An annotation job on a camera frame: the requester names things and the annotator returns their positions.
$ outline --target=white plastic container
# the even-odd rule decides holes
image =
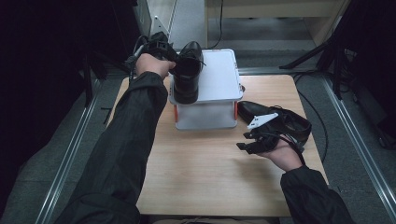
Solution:
[[[232,49],[203,50],[204,67],[198,82],[198,100],[181,105],[173,95],[171,78],[169,101],[175,106],[179,130],[226,129],[236,126],[236,102],[243,97],[238,66]]]

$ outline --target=hand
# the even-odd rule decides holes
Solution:
[[[271,160],[277,167],[286,172],[303,166],[297,153],[282,139],[279,139],[273,151],[262,152],[257,155]]]
[[[169,75],[169,69],[172,69],[175,66],[176,64],[174,62],[161,61],[147,53],[144,53],[137,59],[136,73],[140,76],[144,72],[153,72],[160,75],[162,79],[165,79],[165,77]]]

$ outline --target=black jacket sleeve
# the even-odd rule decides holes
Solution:
[[[157,74],[131,82],[56,223],[139,222],[135,205],[167,95]]]
[[[296,224],[355,223],[342,198],[328,188],[319,171],[306,166],[288,171],[280,185]]]

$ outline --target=metal rail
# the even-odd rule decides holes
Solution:
[[[55,178],[52,181],[52,184],[47,192],[46,199],[41,207],[40,213],[38,214],[36,224],[45,224],[50,222],[50,218],[53,213],[53,209],[58,202],[59,196],[62,192],[62,188],[64,187],[64,181],[66,180],[70,167],[74,161],[74,158],[78,152],[78,146],[81,142],[81,138],[87,128],[88,121],[91,118],[92,111],[95,108],[97,97],[99,95],[100,90],[102,89],[102,82],[96,80],[93,84],[93,99],[90,104],[84,109],[81,118],[78,122],[78,126],[75,129],[72,140],[64,154],[64,158],[59,166],[58,172]]]
[[[335,94],[332,92],[332,83],[328,78],[323,78],[323,86],[329,94],[330,99],[332,100],[332,104],[334,105],[338,116],[340,117],[346,128],[346,132],[348,133],[352,144],[356,148],[356,151],[361,158],[361,162],[363,163],[367,174],[370,176],[370,179],[373,182],[379,198],[385,205],[390,220],[392,221],[392,223],[396,223],[396,200],[392,188],[389,186],[387,180],[385,179],[381,170],[376,164],[375,159],[373,158],[373,155],[370,152],[369,148],[367,148],[367,146],[364,144],[364,141],[361,138],[358,129],[356,128],[354,122],[352,121],[352,118],[347,112],[344,101],[338,100]]]

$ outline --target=wooden table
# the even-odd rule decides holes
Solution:
[[[169,78],[164,81],[169,87]],[[304,110],[290,76],[241,76],[242,100],[281,105],[302,116]],[[128,87],[122,82],[119,96]],[[160,117],[137,207],[143,215],[288,217],[280,188],[284,173],[265,158],[235,145],[249,142],[247,125],[233,129],[178,131],[169,102]],[[305,145],[307,165],[326,175],[312,135]]]
[[[223,18],[304,18],[317,45],[331,34],[339,16],[350,0],[227,0]],[[205,0],[206,24],[209,18],[219,18],[220,0]]]

